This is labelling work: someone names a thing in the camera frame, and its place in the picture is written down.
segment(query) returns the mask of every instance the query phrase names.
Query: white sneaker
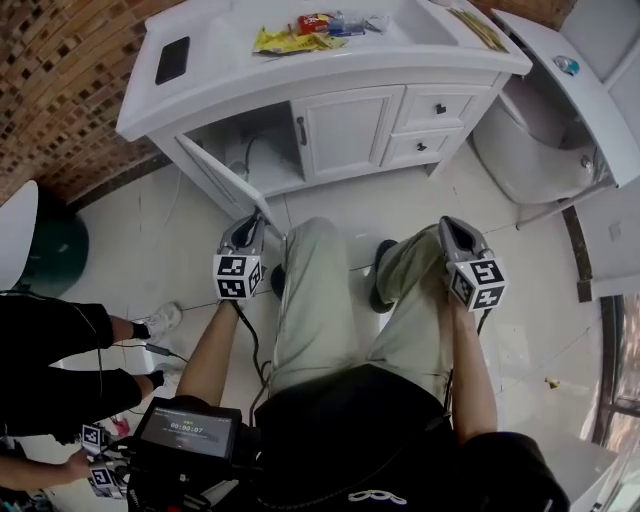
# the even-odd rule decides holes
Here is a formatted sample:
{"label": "white sneaker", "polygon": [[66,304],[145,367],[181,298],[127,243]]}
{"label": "white sneaker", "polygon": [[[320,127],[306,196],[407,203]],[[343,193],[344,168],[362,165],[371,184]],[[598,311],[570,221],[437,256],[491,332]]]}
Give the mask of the white sneaker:
{"label": "white sneaker", "polygon": [[164,384],[156,389],[154,395],[161,398],[174,397],[178,389],[178,384],[180,384],[183,370],[184,366],[177,367],[169,363],[160,363],[157,365],[153,371],[161,371],[164,374]]}
{"label": "white sneaker", "polygon": [[181,320],[182,311],[180,311],[180,308],[175,302],[168,302],[164,306],[161,306],[153,315],[140,320],[140,323],[147,326],[151,338],[146,341],[152,343],[161,339],[167,332],[178,327]]}

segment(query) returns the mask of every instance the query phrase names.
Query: pants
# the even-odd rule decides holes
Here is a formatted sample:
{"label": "pants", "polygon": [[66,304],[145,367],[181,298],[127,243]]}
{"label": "pants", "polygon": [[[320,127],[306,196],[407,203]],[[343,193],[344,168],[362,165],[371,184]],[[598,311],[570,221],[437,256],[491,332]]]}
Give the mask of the pants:
{"label": "pants", "polygon": [[101,386],[98,371],[49,366],[113,344],[103,306],[2,296],[0,317],[0,437],[5,431],[12,436],[53,434],[68,442],[83,424],[140,403],[140,388],[124,370],[103,371]]}
{"label": "pants", "polygon": [[[410,380],[442,402],[453,353],[445,264],[434,233],[420,231],[382,258],[378,290],[384,302],[397,305],[365,363]],[[362,364],[339,230],[326,219],[311,219],[292,230],[285,254],[272,395]]]}

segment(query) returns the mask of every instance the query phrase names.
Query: cabinet handle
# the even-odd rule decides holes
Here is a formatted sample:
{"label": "cabinet handle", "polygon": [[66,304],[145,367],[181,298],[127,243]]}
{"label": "cabinet handle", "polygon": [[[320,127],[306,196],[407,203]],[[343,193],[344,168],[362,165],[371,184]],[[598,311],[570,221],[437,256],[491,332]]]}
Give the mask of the cabinet handle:
{"label": "cabinet handle", "polygon": [[304,117],[296,118],[296,123],[300,125],[300,144],[307,145],[307,131],[304,129]]}

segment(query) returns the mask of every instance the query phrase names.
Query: wall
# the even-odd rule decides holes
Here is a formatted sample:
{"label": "wall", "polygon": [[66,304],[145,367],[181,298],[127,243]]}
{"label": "wall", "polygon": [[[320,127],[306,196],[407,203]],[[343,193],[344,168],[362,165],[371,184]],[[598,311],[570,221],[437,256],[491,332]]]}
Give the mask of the wall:
{"label": "wall", "polygon": [[[558,27],[574,1],[474,3]],[[0,4],[0,204],[32,178],[70,201],[156,154],[146,139],[127,143],[114,127],[145,18],[179,2]]]}
{"label": "wall", "polygon": [[[640,36],[640,4],[636,0],[579,0],[561,32],[605,79]],[[639,84],[640,60],[636,59],[611,95],[640,143]],[[576,211],[598,289],[640,291],[640,179],[588,199]],[[600,286],[602,281],[607,285]]]}

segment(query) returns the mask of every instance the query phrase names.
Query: sock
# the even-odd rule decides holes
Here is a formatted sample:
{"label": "sock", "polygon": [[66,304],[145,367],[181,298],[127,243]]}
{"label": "sock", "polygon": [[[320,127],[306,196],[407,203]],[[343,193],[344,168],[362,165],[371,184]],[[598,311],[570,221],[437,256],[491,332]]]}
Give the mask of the sock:
{"label": "sock", "polygon": [[156,370],[147,375],[147,378],[152,382],[154,391],[164,384],[164,372],[162,370]]}
{"label": "sock", "polygon": [[144,324],[139,324],[137,322],[133,322],[133,337],[135,340],[148,340],[151,338],[149,334],[149,329]]}

